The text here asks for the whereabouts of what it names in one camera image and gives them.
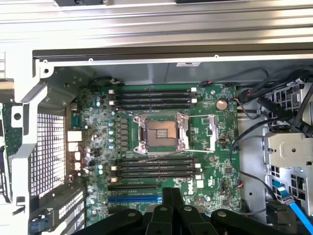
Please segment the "blue pcie slot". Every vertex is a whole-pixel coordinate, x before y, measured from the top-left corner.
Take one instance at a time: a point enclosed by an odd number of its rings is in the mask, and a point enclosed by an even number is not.
[[[131,203],[131,202],[162,202],[162,198],[153,196],[110,196],[108,203]]]

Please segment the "pcie slot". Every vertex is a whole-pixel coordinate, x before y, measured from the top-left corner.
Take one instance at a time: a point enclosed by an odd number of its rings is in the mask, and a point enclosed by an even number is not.
[[[108,191],[157,189],[157,184],[128,184],[128,185],[108,185]]]
[[[162,198],[152,196],[109,196],[108,203],[159,202]]]

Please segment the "screw hole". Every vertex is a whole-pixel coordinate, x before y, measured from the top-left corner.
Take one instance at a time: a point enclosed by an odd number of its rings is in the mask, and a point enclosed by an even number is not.
[[[21,114],[19,114],[19,113],[14,114],[13,117],[14,117],[14,119],[15,119],[16,121],[18,121],[18,120],[20,120],[20,119],[22,118]]]

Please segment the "sticker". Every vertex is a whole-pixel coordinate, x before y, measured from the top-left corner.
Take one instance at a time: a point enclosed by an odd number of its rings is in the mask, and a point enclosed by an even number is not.
[[[177,63],[176,67],[198,67],[201,64],[201,62],[182,62]]]

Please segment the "chip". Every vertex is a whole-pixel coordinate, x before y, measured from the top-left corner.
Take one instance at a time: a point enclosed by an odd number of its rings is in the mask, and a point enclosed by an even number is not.
[[[232,173],[232,168],[231,167],[226,167],[225,168],[225,174],[229,175]]]
[[[224,207],[228,206],[228,201],[226,199],[222,200],[222,206]]]

